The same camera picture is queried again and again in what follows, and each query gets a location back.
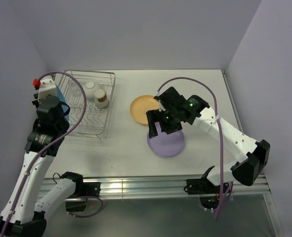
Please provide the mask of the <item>white ceramic bowl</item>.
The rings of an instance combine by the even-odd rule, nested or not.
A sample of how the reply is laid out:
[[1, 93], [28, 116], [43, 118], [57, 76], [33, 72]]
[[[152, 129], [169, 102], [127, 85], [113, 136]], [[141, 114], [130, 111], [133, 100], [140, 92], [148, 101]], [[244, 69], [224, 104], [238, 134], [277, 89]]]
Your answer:
[[97, 82], [89, 81], [84, 84], [83, 89], [85, 91], [86, 99], [94, 100], [94, 92], [101, 89], [101, 86]]

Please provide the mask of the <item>clear glass cup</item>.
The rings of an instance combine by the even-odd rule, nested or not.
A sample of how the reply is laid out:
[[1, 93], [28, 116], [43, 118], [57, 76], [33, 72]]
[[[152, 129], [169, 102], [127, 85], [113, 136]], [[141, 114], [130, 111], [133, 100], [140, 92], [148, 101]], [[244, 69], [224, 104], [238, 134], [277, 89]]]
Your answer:
[[68, 92], [70, 97], [79, 97], [81, 95], [79, 86], [72, 79], [69, 79], [68, 81]]

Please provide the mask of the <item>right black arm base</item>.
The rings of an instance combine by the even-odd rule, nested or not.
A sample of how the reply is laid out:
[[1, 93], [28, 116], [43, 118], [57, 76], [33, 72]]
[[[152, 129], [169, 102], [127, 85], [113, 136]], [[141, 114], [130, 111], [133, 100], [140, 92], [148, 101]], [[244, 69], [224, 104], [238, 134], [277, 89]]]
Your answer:
[[213, 185], [207, 179], [187, 179], [183, 191], [188, 195], [212, 195], [212, 197], [201, 197], [200, 202], [207, 209], [218, 207], [220, 186]]

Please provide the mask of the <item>blue plate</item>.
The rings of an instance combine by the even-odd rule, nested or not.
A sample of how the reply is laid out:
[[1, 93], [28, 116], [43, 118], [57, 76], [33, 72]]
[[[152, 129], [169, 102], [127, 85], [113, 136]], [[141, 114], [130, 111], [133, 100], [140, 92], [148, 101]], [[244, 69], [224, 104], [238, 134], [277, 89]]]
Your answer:
[[67, 104], [67, 102], [63, 96], [63, 93], [61, 92], [59, 87], [56, 87], [56, 89], [57, 89], [57, 97], [60, 101], [58, 106], [57, 106], [57, 113], [56, 114], [59, 118], [64, 117], [67, 122], [70, 122], [70, 119], [69, 119], [70, 107]]

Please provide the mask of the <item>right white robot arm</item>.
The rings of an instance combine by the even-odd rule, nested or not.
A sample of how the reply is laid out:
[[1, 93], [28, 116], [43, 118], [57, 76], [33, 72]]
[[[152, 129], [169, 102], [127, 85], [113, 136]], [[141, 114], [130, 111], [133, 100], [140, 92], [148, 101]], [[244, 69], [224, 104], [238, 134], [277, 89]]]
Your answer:
[[202, 188], [213, 192], [221, 182], [238, 181], [252, 186], [268, 163], [270, 144], [266, 140], [257, 141], [232, 126], [217, 115], [215, 108], [197, 95], [185, 99], [174, 87], [169, 87], [155, 97], [161, 108], [146, 112], [148, 137], [158, 135], [156, 125], [161, 131], [172, 134], [182, 130], [182, 123], [201, 129], [218, 140], [222, 148], [228, 149], [234, 161], [222, 167], [210, 167], [203, 176]]

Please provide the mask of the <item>orange plate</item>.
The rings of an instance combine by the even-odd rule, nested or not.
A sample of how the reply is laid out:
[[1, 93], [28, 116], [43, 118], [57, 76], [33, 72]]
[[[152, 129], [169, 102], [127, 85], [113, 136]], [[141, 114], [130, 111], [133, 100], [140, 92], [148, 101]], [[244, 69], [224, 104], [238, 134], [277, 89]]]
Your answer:
[[146, 112], [159, 108], [159, 102], [152, 95], [142, 95], [133, 100], [130, 105], [130, 114], [134, 121], [148, 125]]

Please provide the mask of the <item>purple plate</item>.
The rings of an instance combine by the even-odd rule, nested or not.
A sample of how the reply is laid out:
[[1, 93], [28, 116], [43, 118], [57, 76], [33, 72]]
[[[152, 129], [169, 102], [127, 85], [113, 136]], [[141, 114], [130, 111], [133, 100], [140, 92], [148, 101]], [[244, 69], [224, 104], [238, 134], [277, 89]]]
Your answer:
[[174, 157], [180, 154], [185, 148], [185, 135], [182, 131], [166, 134], [161, 131], [159, 123], [156, 123], [158, 135], [149, 138], [147, 135], [147, 144], [150, 149], [158, 156], [164, 158]]

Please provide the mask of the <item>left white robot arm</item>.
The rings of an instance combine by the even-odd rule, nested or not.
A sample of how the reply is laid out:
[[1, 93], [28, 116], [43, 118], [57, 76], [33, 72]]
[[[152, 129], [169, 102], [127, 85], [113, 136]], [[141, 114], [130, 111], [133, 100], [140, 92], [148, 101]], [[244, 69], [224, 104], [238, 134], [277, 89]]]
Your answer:
[[48, 219], [69, 197], [84, 192], [83, 177], [66, 172], [43, 198], [38, 199], [44, 177], [52, 164], [64, 134], [69, 129], [65, 103], [49, 95], [36, 105], [37, 119], [27, 138], [23, 166], [12, 195], [0, 213], [0, 234], [7, 237], [40, 237]]

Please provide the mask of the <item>steel cup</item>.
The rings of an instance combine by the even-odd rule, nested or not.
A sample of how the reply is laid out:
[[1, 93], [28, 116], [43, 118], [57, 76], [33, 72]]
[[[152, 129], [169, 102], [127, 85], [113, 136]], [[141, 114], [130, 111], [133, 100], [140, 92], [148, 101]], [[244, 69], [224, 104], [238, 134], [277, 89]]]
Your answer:
[[104, 108], [109, 104], [109, 99], [103, 89], [97, 89], [94, 91], [94, 101], [99, 108]]

